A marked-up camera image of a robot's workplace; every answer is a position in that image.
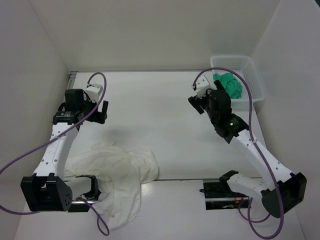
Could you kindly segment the white tank top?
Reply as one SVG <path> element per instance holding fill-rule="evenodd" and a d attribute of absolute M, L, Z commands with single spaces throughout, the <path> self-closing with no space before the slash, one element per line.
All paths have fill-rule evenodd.
<path fill-rule="evenodd" d="M 158 170 L 150 149 L 125 150 L 106 140 L 68 156 L 64 177 L 94 175 L 101 194 L 93 207 L 110 230 L 117 230 L 136 217 L 141 208 L 142 185 L 154 181 Z"/>

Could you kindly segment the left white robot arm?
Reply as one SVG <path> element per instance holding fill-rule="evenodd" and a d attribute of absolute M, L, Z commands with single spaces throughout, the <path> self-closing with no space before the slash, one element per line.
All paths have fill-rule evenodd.
<path fill-rule="evenodd" d="M 88 84 L 86 89 L 68 89 L 65 101 L 52 120 L 51 143 L 31 176 L 22 178 L 20 187 L 32 212 L 77 211 L 74 201 L 80 196 L 96 201 L 100 195 L 95 175 L 81 174 L 64 179 L 65 165 L 71 146 L 83 121 L 104 124 L 108 101 L 98 111 L 103 87 Z"/>

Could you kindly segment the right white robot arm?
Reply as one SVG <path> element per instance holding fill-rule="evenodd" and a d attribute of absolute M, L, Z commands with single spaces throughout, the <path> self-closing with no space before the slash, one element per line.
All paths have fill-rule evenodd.
<path fill-rule="evenodd" d="M 261 180 L 245 177 L 230 170 L 219 178 L 219 192 L 226 197 L 242 193 L 261 202 L 265 210 L 279 219 L 304 199 L 307 179 L 278 161 L 254 135 L 249 125 L 232 112 L 231 99 L 219 81 L 216 89 L 206 78 L 195 82 L 196 95 L 189 103 L 199 114 L 207 113 L 216 133 L 244 156 L 261 176 Z"/>

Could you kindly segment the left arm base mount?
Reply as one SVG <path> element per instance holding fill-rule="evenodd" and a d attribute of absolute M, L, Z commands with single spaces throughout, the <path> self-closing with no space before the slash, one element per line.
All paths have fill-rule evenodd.
<path fill-rule="evenodd" d="M 90 206 L 97 203 L 101 191 L 96 176 L 80 175 L 72 177 L 65 182 L 72 190 L 72 203 L 68 210 L 69 213 L 88 212 Z"/>

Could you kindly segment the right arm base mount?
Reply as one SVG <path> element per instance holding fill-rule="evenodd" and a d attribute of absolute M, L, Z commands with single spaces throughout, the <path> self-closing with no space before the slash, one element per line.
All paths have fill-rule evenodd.
<path fill-rule="evenodd" d="M 218 179 L 204 179 L 199 190 L 204 195 L 205 208 L 209 210 L 247 209 L 249 198 L 242 193 L 224 193 Z"/>

